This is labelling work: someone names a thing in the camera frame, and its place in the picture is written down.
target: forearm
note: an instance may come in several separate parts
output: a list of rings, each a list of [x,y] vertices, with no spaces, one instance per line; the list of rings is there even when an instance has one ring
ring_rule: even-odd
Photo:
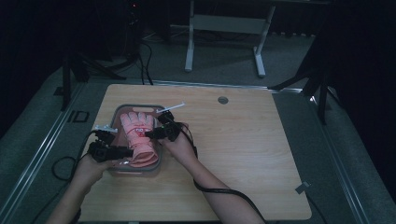
[[[70,223],[78,213],[78,210],[84,201],[85,194],[85,190],[81,190],[72,183],[64,193],[62,199],[56,205],[47,220],[47,224]]]
[[[206,189],[229,189],[226,184],[215,177],[198,160],[192,164],[187,164],[186,169],[195,182]],[[263,220],[248,202],[237,195],[204,192],[204,196],[224,224],[263,223]]]

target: gray floor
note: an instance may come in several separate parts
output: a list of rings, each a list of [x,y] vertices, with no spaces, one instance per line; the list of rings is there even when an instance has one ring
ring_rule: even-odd
[[[262,54],[267,77],[260,78],[256,75],[251,49],[258,40],[257,36],[249,36],[232,44],[212,43],[197,37],[193,70],[186,73],[184,62],[187,39],[177,29],[175,34],[172,43],[164,43],[155,35],[145,38],[152,48],[149,73],[155,85],[169,82],[244,87],[275,85],[294,76],[313,41],[313,37],[268,36]],[[141,48],[146,62],[149,49],[145,46]],[[128,77],[126,81],[115,81],[95,74],[88,83],[73,82],[75,101],[64,112],[60,112],[62,97],[53,95],[56,87],[62,85],[61,70],[48,78],[20,118],[0,140],[0,202],[6,205],[0,218],[7,217],[10,223],[29,223],[33,220],[64,183],[52,176],[52,164],[61,157],[78,155],[83,135],[93,125],[106,87],[111,83],[139,84],[139,67],[139,64],[135,64],[118,72]],[[290,88],[300,89],[305,82],[302,80]],[[274,99],[301,179],[311,184],[306,192],[328,223],[396,223],[395,204],[345,111],[329,98],[327,125],[323,126],[316,117],[315,105],[300,93],[275,92]],[[87,122],[70,120],[76,114],[72,115],[72,111],[89,112]],[[54,123],[61,123],[62,129],[52,130]],[[57,136],[56,139],[46,139],[48,133]],[[23,170],[32,157],[38,150],[45,149],[41,147],[43,142],[51,145],[47,158],[41,167],[37,167],[34,179],[24,178],[30,175]],[[65,162],[58,169],[62,171],[61,174],[67,175],[70,166],[70,163]],[[15,196],[16,191],[12,191],[19,179],[31,183],[30,188],[20,190],[21,197]],[[7,199],[16,203],[10,206],[8,204],[11,203],[6,203]],[[57,200],[59,197],[44,211],[37,223],[45,220]],[[10,209],[9,216],[5,216],[8,208],[14,209]],[[323,223],[312,204],[311,208],[313,216],[308,220],[280,220],[280,223]]]

